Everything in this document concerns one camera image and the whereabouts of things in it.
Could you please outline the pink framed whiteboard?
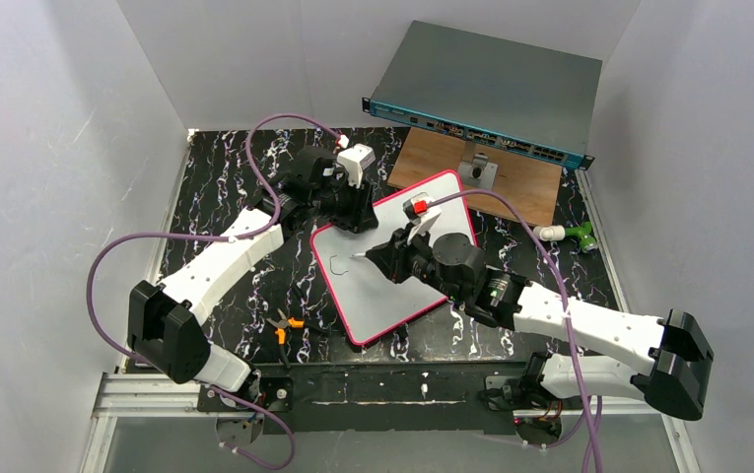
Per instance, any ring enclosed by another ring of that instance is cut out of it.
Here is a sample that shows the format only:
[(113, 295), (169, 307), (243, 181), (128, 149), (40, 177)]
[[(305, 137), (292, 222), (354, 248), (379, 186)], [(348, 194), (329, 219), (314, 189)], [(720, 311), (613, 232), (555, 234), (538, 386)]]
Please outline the pink framed whiteboard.
[(376, 202), (375, 230), (354, 235), (325, 225), (311, 234), (312, 253), (352, 344), (368, 345), (446, 297), (414, 277), (394, 284), (372, 262), (351, 255), (388, 241), (392, 232), (404, 228), (408, 219), (402, 205), (411, 197), (427, 192), (438, 199), (461, 189), (457, 172), (448, 169)]

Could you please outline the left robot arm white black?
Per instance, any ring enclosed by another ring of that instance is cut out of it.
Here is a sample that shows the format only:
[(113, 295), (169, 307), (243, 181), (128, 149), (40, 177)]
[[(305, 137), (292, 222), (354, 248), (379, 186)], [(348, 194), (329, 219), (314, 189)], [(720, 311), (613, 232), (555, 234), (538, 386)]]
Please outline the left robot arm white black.
[(313, 219), (324, 218), (350, 234), (375, 229), (374, 186), (365, 178), (375, 159), (374, 150), (363, 144), (338, 153), (301, 149), (219, 241), (158, 283), (142, 281), (133, 288), (127, 336), (132, 352), (176, 383), (200, 381), (243, 391), (258, 371), (211, 342), (203, 325), (252, 266)]

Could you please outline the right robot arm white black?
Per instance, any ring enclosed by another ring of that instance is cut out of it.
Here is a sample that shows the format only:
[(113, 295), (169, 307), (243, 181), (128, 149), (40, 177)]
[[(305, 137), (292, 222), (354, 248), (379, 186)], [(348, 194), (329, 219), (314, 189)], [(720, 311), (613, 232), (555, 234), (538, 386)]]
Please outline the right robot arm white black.
[(564, 400), (585, 386), (597, 396), (645, 401), (685, 421), (702, 419), (715, 352), (696, 317), (672, 309), (665, 317), (621, 312), (494, 268), (468, 236), (430, 239), (408, 228), (366, 252), (390, 282), (415, 278), (489, 327), (573, 340), (588, 355), (531, 356), (513, 400)]

